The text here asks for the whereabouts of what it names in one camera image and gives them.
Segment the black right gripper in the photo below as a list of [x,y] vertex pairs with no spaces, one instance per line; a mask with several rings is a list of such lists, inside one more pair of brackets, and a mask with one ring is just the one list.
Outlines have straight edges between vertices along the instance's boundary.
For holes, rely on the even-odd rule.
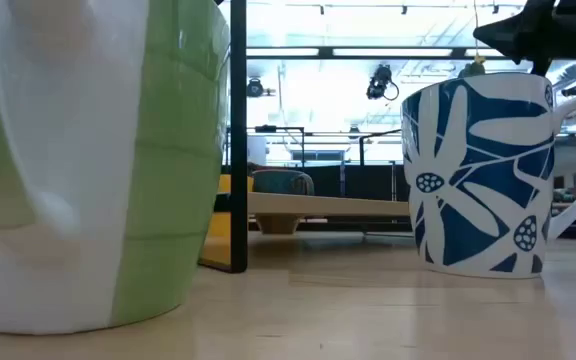
[[473,36],[515,64],[535,59],[534,75],[545,76],[553,58],[576,59],[576,0],[527,0],[520,15],[477,26]]

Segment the dark grey mug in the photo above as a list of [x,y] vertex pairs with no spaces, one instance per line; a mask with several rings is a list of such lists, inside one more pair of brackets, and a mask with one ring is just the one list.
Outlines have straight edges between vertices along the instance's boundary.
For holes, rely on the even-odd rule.
[[[314,182],[304,172],[265,169],[252,173],[253,191],[288,195],[314,195]],[[294,234],[300,221],[297,215],[256,215],[259,229],[267,235]]]

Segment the yellow mug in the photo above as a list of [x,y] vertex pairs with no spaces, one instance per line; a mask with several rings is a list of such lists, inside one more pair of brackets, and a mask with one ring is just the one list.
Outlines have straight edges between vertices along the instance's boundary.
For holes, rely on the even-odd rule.
[[248,268],[249,215],[232,230],[231,175],[222,174],[199,264],[226,273],[243,273]]

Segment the green mug white handle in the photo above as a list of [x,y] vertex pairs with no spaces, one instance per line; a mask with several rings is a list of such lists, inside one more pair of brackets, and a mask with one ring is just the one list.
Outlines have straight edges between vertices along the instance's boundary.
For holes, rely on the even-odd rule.
[[229,28],[214,0],[0,0],[0,332],[180,306],[213,214]]

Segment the dark green hanging object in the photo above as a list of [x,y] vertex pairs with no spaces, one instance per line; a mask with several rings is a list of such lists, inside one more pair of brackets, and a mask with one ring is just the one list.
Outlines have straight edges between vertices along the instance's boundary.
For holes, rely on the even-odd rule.
[[477,55],[472,62],[467,63],[464,68],[459,72],[459,78],[466,78],[472,76],[484,75],[486,69],[484,66],[486,59],[483,56]]

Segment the black overhead light bar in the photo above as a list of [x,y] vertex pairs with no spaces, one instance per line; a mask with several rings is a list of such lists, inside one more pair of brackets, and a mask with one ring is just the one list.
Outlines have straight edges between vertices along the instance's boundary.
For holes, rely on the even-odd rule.
[[507,60],[491,48],[471,47],[249,47],[248,60]]

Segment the black low partition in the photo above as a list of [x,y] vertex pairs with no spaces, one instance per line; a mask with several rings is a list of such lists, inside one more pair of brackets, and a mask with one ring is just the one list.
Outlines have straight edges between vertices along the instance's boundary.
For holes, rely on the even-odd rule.
[[407,202],[410,187],[402,165],[337,165],[307,167],[315,194],[369,200]]

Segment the wooden riser shelf black frame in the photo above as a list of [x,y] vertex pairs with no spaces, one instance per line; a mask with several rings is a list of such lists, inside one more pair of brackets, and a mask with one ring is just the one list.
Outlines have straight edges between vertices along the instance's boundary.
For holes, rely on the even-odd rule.
[[231,191],[218,196],[215,208],[230,213],[229,244],[209,237],[199,264],[225,273],[248,267],[249,216],[334,215],[405,216],[405,202],[344,199],[306,195],[248,192],[247,177],[247,0],[230,0],[231,37]]

